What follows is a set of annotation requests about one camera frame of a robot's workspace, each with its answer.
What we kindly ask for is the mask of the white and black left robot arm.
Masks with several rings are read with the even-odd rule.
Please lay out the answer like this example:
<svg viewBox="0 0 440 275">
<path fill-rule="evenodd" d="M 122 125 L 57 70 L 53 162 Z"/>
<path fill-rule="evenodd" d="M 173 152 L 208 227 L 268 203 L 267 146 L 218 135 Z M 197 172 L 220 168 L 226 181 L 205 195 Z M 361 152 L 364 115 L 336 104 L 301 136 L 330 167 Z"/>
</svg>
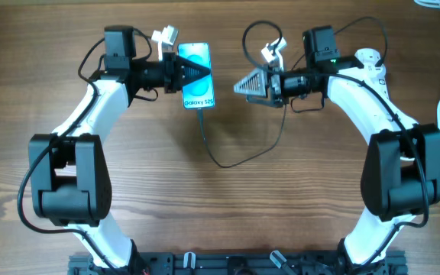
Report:
<svg viewBox="0 0 440 275">
<path fill-rule="evenodd" d="M 71 274 L 148 274 L 140 255 L 113 218 L 112 184 L 102 145 L 114 123 L 139 91 L 185 91 L 211 76 L 206 43 L 180 44 L 167 26 L 146 37 L 158 60 L 137 57 L 139 30 L 112 25 L 104 30 L 105 52 L 86 78 L 87 92 L 70 117 L 49 134 L 34 135 L 28 145 L 29 170 L 22 188 L 30 188 L 34 212 L 52 222 L 54 234 L 71 233 L 88 250 L 70 258 Z"/>
</svg>

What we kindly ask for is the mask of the blue screen Galaxy smartphone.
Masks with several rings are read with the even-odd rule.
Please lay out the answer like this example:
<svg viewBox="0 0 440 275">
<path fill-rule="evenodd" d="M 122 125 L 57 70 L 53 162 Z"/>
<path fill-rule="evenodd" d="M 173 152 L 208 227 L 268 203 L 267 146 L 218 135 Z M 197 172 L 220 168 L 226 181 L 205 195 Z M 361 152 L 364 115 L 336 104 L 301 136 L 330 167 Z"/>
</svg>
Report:
<svg viewBox="0 0 440 275">
<path fill-rule="evenodd" d="M 178 54 L 180 57 L 201 66 L 212 68 L 210 48 L 206 42 L 179 44 Z M 215 93 L 211 73 L 183 87 L 183 107 L 185 109 L 212 108 L 214 106 Z"/>
</svg>

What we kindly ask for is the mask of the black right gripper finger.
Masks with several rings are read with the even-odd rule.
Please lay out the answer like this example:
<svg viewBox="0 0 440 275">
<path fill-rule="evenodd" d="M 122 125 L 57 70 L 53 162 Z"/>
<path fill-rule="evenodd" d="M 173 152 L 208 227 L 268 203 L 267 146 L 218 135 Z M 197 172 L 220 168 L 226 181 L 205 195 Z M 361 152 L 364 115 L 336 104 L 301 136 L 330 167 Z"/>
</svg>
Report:
<svg viewBox="0 0 440 275">
<path fill-rule="evenodd" d="M 262 99 L 247 95 L 246 101 L 251 104 L 264 105 L 271 108 L 282 108 L 284 106 L 284 101 L 282 99 Z"/>
<path fill-rule="evenodd" d="M 243 79 L 234 84 L 234 92 L 254 97 L 267 97 L 268 74 L 266 71 L 256 68 Z"/>
</svg>

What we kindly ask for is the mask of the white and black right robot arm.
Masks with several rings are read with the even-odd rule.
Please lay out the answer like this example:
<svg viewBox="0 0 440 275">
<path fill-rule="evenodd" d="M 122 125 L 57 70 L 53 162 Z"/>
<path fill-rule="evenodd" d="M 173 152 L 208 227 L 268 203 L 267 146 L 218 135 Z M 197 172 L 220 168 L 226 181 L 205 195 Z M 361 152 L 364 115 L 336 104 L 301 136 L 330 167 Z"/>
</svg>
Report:
<svg viewBox="0 0 440 275">
<path fill-rule="evenodd" d="M 338 267 L 369 273 L 387 262 L 387 248 L 405 227 L 421 228 L 440 201 L 440 128 L 422 125 L 390 100 L 385 54 L 370 48 L 342 56 L 331 26 L 302 35 L 306 65 L 286 70 L 283 37 L 262 51 L 265 64 L 237 82 L 250 103 L 279 108 L 319 92 L 336 104 L 367 142 L 361 174 L 364 211 L 341 242 Z"/>
</svg>

